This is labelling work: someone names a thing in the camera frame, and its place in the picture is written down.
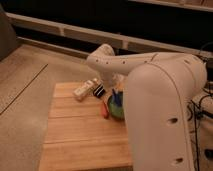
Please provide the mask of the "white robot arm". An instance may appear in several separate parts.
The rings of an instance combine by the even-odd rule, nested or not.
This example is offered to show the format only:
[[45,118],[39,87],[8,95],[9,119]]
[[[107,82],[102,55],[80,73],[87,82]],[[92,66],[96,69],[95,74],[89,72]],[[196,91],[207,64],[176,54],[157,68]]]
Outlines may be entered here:
[[207,81],[199,57],[177,52],[119,55],[103,44],[87,64],[109,82],[126,77],[125,122],[133,171],[195,171],[187,105]]

